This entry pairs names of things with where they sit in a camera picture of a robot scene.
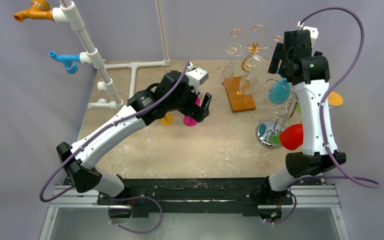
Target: orange faucet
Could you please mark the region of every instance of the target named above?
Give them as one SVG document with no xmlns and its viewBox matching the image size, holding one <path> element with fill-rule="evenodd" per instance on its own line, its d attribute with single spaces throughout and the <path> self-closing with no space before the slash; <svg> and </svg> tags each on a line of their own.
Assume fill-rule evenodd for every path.
<svg viewBox="0 0 384 240">
<path fill-rule="evenodd" d="M 22 22 L 24 19 L 49 19 L 54 20 L 51 6 L 45 0 L 32 0 L 30 8 L 14 14 L 14 19 Z"/>
</svg>

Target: blue faucet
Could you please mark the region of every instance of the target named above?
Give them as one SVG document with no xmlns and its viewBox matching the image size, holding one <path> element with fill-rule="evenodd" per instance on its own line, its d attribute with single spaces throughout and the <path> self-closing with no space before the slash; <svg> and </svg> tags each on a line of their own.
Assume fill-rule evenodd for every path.
<svg viewBox="0 0 384 240">
<path fill-rule="evenodd" d="M 64 69 L 68 74 L 75 74 L 79 67 L 75 62 L 80 62 L 80 54 L 78 55 L 57 55 L 54 51 L 49 53 L 49 57 L 64 65 Z"/>
</svg>

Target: wooden base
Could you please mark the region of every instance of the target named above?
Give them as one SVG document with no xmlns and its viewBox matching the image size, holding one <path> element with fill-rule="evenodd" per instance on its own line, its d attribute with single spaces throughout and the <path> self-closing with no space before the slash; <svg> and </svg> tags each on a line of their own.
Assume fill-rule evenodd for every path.
<svg viewBox="0 0 384 240">
<path fill-rule="evenodd" d="M 256 104 L 252 94 L 243 95 L 239 92 L 241 77 L 234 77 L 230 86 L 226 87 L 229 97 L 230 107 L 233 113 L 251 111 L 256 109 Z"/>
</svg>

